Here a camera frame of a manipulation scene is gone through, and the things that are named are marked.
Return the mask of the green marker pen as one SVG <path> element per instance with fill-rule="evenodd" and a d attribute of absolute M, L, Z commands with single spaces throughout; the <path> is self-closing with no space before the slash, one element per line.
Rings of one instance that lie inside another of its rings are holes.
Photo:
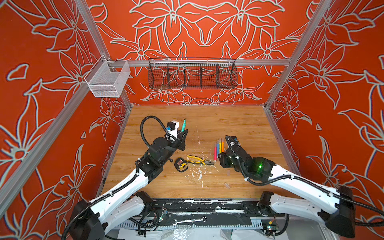
<path fill-rule="evenodd" d="M 184 132 L 186 129 L 186 119 L 183 120 L 182 129 L 181 131 Z"/>

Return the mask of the pink marker pen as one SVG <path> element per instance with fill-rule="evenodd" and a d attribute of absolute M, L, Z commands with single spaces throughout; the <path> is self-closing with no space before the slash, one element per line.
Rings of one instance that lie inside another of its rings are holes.
<path fill-rule="evenodd" d="M 214 162 L 217 162 L 217 151 L 218 151 L 218 147 L 217 147 L 217 143 L 215 144 L 215 151 L 214 151 Z"/>

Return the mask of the yellow marker pen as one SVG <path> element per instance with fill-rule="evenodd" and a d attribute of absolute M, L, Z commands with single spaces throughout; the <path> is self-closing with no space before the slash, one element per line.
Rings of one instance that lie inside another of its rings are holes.
<path fill-rule="evenodd" d="M 219 143 L 218 143 L 218 153 L 221 154 L 223 152 L 223 148 L 222 148 L 222 139 L 219 139 Z"/>

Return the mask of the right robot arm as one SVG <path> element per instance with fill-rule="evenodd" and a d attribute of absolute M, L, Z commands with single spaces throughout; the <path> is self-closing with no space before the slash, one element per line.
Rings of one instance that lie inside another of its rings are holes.
<path fill-rule="evenodd" d="M 356 227 L 383 227 L 383 221 L 358 222 L 356 207 L 383 215 L 382 210 L 355 201 L 353 192 L 346 186 L 327 187 L 296 175 L 263 157 L 251 157 L 237 137 L 226 136 L 228 148 L 218 154 L 223 168 L 233 168 L 254 186 L 272 185 L 289 191 L 297 198 L 288 198 L 272 192 L 263 192 L 258 208 L 263 215 L 284 214 L 323 223 L 333 233 L 353 239 Z"/>

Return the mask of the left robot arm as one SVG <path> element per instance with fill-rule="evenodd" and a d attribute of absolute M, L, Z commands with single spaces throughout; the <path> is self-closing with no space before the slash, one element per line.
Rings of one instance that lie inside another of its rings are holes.
<path fill-rule="evenodd" d="M 144 124 L 149 119 L 156 120 L 165 133 L 151 144 L 144 134 Z M 141 189 L 160 175 L 177 150 L 186 149 L 188 133 L 188 129 L 180 127 L 177 121 L 164 124 L 156 116 L 146 116 L 140 124 L 140 135 L 147 151 L 135 161 L 133 171 L 109 191 L 89 202 L 76 204 L 61 238 L 101 240 L 115 226 L 140 215 L 152 203 Z"/>

